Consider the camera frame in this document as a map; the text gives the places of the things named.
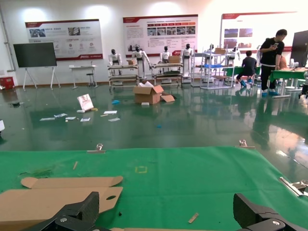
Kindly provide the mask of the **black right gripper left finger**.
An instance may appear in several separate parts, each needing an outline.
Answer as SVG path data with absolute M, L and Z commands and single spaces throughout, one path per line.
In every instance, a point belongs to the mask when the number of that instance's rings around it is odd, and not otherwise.
M 36 224 L 30 231 L 98 231 L 99 193 L 91 192 L 84 201 L 68 204 L 52 218 Z

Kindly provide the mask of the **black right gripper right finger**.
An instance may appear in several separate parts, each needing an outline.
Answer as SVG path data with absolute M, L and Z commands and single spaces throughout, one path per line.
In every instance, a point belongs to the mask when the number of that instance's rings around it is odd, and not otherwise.
M 242 231 L 305 231 L 272 208 L 249 201 L 243 194 L 233 196 L 233 217 Z

